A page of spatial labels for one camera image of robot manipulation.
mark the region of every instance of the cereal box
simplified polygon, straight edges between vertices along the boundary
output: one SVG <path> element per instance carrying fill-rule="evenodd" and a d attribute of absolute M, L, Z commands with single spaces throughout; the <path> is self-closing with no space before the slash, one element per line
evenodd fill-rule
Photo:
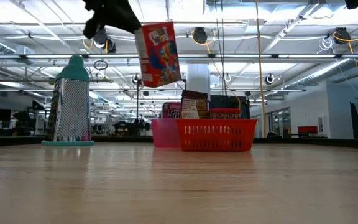
<path fill-rule="evenodd" d="M 164 103 L 161 118 L 181 118 L 181 103 Z"/>
<path fill-rule="evenodd" d="M 144 86 L 159 87 L 181 79 L 172 22 L 146 24 L 135 31 Z"/>

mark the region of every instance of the wooden surface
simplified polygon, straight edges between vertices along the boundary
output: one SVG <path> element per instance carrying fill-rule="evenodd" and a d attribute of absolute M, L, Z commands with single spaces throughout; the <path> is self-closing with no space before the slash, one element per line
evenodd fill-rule
<path fill-rule="evenodd" d="M 358 223 L 358 149 L 0 147 L 0 223 Z"/>

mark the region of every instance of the pink plastic basket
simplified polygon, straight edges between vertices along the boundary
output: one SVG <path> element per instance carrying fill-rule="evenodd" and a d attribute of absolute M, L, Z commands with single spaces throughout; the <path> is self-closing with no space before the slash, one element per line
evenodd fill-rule
<path fill-rule="evenodd" d="M 177 119 L 152 119 L 154 147 L 180 148 Z"/>

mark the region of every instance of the white pillar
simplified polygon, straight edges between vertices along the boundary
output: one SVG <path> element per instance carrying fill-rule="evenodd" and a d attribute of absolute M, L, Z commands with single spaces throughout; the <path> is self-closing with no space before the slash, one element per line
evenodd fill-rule
<path fill-rule="evenodd" d="M 207 93 L 208 100 L 211 99 L 211 78 L 208 64 L 187 65 L 186 89 Z"/>

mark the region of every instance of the froot loops box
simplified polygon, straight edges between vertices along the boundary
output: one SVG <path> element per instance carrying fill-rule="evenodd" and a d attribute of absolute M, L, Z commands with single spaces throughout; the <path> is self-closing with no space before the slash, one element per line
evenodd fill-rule
<path fill-rule="evenodd" d="M 143 25 L 135 31 L 142 79 L 146 87 L 159 87 L 181 79 L 172 22 Z"/>

